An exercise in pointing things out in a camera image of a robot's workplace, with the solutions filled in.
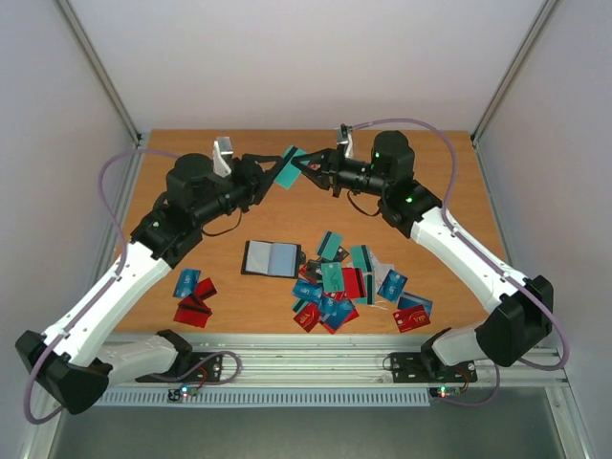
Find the large red card left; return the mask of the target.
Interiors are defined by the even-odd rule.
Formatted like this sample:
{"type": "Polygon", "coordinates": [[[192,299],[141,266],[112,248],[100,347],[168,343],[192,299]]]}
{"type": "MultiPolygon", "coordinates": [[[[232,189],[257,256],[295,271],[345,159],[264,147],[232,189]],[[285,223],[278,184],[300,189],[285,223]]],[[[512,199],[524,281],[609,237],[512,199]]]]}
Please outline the large red card left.
{"type": "Polygon", "coordinates": [[[212,315],[209,307],[199,297],[189,295],[178,303],[173,320],[197,328],[205,328],[212,315]]]}

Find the teal card front pile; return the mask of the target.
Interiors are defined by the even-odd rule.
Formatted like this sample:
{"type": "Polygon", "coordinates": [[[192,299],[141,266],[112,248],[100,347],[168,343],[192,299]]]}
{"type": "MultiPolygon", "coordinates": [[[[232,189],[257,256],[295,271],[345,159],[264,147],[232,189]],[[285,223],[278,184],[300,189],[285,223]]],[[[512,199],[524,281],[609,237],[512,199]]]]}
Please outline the teal card front pile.
{"type": "Polygon", "coordinates": [[[290,189],[300,175],[300,170],[293,165],[292,159],[305,154],[305,151],[296,146],[290,146],[283,155],[283,167],[275,177],[274,182],[284,189],[290,189]]]}

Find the blue card right pile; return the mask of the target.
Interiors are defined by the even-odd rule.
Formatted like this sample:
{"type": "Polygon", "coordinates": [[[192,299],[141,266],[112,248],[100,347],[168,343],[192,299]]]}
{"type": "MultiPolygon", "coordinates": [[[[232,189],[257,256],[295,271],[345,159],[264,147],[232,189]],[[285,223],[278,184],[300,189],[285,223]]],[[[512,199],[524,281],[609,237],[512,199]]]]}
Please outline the blue card right pile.
{"type": "Polygon", "coordinates": [[[385,276],[378,295],[389,302],[397,302],[407,283],[407,277],[395,270],[390,270],[385,276]]]}

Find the red VIP card front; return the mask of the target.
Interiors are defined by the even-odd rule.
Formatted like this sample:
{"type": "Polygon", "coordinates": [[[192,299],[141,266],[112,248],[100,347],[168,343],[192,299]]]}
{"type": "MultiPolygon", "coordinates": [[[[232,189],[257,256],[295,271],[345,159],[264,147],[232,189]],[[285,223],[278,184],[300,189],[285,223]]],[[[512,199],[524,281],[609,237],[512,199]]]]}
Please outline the red VIP card front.
{"type": "Polygon", "coordinates": [[[305,306],[294,317],[295,323],[306,333],[310,333],[319,322],[320,311],[315,304],[305,306]]]}

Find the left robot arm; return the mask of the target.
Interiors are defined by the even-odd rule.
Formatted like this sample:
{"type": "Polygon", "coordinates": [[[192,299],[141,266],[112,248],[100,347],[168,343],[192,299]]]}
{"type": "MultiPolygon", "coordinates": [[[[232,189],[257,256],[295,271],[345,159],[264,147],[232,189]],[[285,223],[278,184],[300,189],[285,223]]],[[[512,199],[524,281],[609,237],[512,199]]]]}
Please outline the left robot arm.
{"type": "Polygon", "coordinates": [[[79,414],[115,385],[141,377],[180,381],[192,369],[190,345],[164,330],[122,346],[106,346],[116,325],[203,239],[203,228],[236,210],[258,205],[284,166],[280,156],[245,154],[230,160],[229,175],[201,153],[173,158],[166,190],[130,235],[120,256],[90,291],[44,332],[28,330],[15,349],[29,372],[23,411],[33,425],[50,421],[32,412],[36,385],[63,409],[79,414]]]}

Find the red VIP card right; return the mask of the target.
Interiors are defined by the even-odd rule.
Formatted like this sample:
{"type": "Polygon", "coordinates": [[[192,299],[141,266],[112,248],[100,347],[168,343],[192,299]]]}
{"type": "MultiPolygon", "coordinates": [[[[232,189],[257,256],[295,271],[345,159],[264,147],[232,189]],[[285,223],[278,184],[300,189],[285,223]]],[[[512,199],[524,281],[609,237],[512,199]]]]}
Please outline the red VIP card right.
{"type": "Polygon", "coordinates": [[[406,333],[430,324],[429,315],[422,305],[396,311],[393,318],[400,333],[406,333]]]}

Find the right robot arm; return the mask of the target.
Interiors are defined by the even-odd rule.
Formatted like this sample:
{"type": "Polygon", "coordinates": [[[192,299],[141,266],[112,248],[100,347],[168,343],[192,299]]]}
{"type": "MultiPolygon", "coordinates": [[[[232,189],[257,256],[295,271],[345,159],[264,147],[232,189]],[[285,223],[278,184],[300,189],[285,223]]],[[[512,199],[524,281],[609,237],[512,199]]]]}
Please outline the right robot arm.
{"type": "Polygon", "coordinates": [[[510,367],[553,331],[554,288],[508,266],[487,250],[414,177],[415,152],[400,131],[377,134],[369,162],[350,158],[348,142],[295,157],[292,165],[317,187],[378,197],[383,220],[442,261],[470,289],[487,318],[447,328],[421,347],[422,366],[443,379],[458,363],[488,359],[510,367]]]}

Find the blue card front pile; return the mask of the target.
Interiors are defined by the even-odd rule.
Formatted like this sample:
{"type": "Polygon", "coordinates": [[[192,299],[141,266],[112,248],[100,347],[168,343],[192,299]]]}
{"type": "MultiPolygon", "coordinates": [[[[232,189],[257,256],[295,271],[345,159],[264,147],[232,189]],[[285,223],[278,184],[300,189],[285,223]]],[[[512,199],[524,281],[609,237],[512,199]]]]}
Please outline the blue card front pile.
{"type": "Polygon", "coordinates": [[[331,334],[335,334],[343,324],[357,318],[359,312],[355,305],[349,300],[343,300],[338,304],[333,314],[325,318],[321,325],[331,334]]]}

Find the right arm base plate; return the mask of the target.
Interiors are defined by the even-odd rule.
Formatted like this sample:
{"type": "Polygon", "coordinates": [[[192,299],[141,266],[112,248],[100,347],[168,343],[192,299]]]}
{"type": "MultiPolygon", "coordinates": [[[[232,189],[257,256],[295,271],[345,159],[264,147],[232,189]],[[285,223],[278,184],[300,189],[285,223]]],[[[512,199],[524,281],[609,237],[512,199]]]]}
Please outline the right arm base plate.
{"type": "Polygon", "coordinates": [[[416,352],[394,352],[387,356],[386,368],[394,383],[476,383],[478,376],[473,361],[445,366],[431,376],[416,352]]]}

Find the black card in pile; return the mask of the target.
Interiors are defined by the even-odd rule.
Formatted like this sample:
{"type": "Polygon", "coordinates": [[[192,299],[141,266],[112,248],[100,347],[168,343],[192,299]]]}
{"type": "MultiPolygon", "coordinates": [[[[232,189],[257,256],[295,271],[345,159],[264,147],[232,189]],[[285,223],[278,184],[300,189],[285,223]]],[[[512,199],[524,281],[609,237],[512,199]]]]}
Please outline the black card in pile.
{"type": "Polygon", "coordinates": [[[321,284],[322,270],[321,261],[319,259],[310,259],[299,269],[299,274],[309,282],[321,284]]]}

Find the black leather card holder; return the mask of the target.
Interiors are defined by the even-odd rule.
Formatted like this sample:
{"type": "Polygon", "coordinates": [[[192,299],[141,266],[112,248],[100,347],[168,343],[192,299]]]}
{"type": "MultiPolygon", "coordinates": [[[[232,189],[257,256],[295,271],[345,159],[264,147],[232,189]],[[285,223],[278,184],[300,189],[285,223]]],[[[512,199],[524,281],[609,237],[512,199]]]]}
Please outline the black leather card holder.
{"type": "Polygon", "coordinates": [[[248,240],[241,274],[278,278],[298,278],[302,264],[301,246],[294,243],[248,240]]]}

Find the teal stripe card upper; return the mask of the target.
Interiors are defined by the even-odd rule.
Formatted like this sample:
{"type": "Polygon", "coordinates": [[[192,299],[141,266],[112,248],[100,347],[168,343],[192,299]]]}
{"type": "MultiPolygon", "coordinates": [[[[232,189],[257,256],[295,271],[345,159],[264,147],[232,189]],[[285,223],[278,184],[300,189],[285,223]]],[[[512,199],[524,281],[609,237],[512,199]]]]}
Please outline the teal stripe card upper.
{"type": "Polygon", "coordinates": [[[359,268],[364,274],[372,274],[374,265],[367,245],[356,245],[350,248],[354,268],[359,268]]]}

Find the blue card left group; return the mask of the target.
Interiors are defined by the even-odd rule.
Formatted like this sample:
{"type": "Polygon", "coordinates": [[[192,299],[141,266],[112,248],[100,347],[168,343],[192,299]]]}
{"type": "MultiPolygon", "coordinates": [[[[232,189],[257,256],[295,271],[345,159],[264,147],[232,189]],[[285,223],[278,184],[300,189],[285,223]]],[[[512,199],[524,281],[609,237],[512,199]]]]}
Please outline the blue card left group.
{"type": "Polygon", "coordinates": [[[191,268],[182,269],[173,296],[176,298],[185,298],[192,294],[200,279],[201,271],[191,268]]]}

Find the teal VIP card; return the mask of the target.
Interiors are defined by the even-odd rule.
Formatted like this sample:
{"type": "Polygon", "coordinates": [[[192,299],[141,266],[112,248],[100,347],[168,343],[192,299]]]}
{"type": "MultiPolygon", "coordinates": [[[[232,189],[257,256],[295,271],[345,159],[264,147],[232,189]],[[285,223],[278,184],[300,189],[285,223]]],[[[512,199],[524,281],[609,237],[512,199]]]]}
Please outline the teal VIP card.
{"type": "Polygon", "coordinates": [[[339,262],[323,262],[321,264],[323,291],[336,293],[344,291],[342,266],[339,262]]]}

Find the red vip card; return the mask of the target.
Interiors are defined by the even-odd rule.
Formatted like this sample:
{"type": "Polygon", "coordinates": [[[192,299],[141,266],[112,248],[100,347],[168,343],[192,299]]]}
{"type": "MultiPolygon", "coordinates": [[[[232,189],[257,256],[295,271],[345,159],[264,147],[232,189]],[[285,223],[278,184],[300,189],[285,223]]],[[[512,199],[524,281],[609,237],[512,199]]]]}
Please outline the red vip card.
{"type": "Polygon", "coordinates": [[[319,322],[320,311],[315,304],[305,306],[294,317],[295,323],[306,333],[310,333],[319,322]]]}
{"type": "Polygon", "coordinates": [[[393,318],[400,333],[406,333],[430,324],[429,315],[422,305],[396,311],[393,318]]]}

